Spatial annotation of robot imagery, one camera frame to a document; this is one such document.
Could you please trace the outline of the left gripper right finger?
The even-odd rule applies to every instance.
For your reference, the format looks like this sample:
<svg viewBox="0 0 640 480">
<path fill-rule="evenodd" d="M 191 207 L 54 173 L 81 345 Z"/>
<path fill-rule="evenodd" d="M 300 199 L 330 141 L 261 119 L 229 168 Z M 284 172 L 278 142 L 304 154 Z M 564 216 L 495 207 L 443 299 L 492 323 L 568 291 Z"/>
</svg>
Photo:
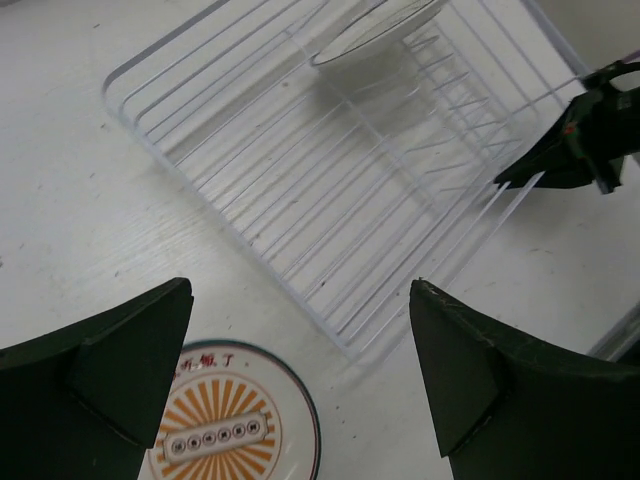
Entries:
<svg viewBox="0 0 640 480">
<path fill-rule="evenodd" d="M 639 369 L 579 354 L 417 279 L 410 321 L 457 479 L 635 479 Z"/>
</svg>

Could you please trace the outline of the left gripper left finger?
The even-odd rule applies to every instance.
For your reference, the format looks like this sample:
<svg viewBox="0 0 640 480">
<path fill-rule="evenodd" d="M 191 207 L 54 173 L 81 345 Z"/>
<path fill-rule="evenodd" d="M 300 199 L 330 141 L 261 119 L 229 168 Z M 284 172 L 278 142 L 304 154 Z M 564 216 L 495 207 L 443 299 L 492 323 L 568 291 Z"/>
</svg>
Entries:
<svg viewBox="0 0 640 480">
<path fill-rule="evenodd" d="M 4 479 L 135 479 L 156 440 L 193 295 L 174 278 L 1 351 Z"/>
</svg>

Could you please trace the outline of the white plate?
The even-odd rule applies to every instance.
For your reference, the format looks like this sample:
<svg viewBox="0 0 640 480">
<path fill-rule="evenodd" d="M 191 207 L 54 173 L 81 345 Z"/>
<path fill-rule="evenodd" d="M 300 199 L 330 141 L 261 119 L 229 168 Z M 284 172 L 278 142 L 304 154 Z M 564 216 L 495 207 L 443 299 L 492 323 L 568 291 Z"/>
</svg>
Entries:
<svg viewBox="0 0 640 480">
<path fill-rule="evenodd" d="M 337 69 L 380 54 L 428 23 L 446 4 L 383 1 L 349 23 L 310 63 L 317 69 Z"/>
</svg>

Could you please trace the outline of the orange patterned glass plate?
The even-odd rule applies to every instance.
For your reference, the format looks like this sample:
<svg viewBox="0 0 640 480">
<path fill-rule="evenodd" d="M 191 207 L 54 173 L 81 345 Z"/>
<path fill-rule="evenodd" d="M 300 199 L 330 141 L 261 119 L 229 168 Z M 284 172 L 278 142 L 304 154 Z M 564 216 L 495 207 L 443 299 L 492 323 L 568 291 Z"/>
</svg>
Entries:
<svg viewBox="0 0 640 480">
<path fill-rule="evenodd" d="M 250 343 L 186 345 L 142 479 L 316 479 L 318 412 L 295 371 Z"/>
</svg>

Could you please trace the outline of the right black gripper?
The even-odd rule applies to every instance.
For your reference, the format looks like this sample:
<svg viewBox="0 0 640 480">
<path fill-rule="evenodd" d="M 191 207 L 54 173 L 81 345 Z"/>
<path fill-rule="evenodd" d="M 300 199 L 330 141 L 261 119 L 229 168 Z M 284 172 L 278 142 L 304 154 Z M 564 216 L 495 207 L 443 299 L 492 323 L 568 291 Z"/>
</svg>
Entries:
<svg viewBox="0 0 640 480">
<path fill-rule="evenodd" d="M 624 158 L 639 151 L 639 89 L 621 90 L 618 77 L 637 73 L 637 64 L 609 64 L 584 77 L 585 93 L 522 157 L 493 183 L 524 187 L 536 174 L 542 189 L 575 189 L 596 183 L 603 194 L 621 185 Z"/>
</svg>

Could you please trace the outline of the white wire dish rack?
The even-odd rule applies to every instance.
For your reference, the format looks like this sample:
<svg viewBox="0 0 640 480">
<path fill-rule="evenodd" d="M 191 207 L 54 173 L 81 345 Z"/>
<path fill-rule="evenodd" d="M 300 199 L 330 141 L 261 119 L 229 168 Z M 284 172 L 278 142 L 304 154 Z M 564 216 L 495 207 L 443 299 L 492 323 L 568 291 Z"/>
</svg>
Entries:
<svg viewBox="0 0 640 480">
<path fill-rule="evenodd" d="M 580 89 L 534 1 L 447 1 L 349 67 L 311 58 L 383 1 L 216 1 L 116 67 L 110 113 L 350 360 L 416 277 L 455 283 L 524 199 L 493 183 Z"/>
</svg>

